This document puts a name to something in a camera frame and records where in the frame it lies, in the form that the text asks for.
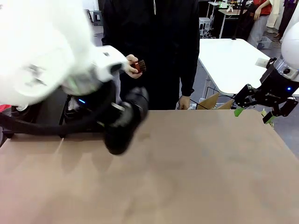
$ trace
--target hoodie drawstring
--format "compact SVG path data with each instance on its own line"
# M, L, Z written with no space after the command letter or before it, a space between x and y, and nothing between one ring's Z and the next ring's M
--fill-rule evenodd
M154 0L154 13L156 14L156 0Z

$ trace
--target green object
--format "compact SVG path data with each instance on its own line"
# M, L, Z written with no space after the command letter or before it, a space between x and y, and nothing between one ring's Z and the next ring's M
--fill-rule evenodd
M104 123L99 122L99 121L97 121L97 123L98 123L99 125L101 125L102 127L105 127L105 124L104 124Z
M270 117L270 119L267 120L265 124L268 124L268 123L272 122L272 120L273 120L274 118L275 118L275 116Z
M244 110L244 108L242 108L242 107L235 109L235 111L234 111L235 117L238 117L242 113L243 110Z

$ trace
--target white pants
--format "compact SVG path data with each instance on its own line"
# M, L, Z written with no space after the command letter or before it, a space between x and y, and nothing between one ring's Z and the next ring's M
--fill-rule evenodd
M257 21L254 22L251 32L249 34L247 42L257 48L258 43L261 41L264 32L266 31L267 21L269 16L260 16Z

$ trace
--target table leg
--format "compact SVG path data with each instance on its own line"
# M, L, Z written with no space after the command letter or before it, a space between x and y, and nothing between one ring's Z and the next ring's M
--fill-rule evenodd
M212 15L210 17L210 28L212 27L212 24L213 24L213 21L214 21L214 10L215 10L215 6L213 6Z
M221 37L222 37L222 32L223 32L223 27L224 27L225 18L226 18L226 15L224 14L223 22L222 22L222 27L221 27L221 31L220 31L220 34L219 34L219 39L221 39Z
M207 7L207 13L206 13L206 17L208 18L208 15L209 15L209 9L210 9L210 4L209 6Z
M205 87L204 87L204 91L202 92L202 98L206 98L206 91L207 88L210 87L210 85L211 85L211 78L209 75L206 75Z

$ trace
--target small brown object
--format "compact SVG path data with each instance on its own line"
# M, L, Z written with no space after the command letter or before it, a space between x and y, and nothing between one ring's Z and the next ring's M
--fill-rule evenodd
M146 71L146 66L144 60L141 60L139 62L136 62L131 65L133 68L138 70L138 73L145 72Z

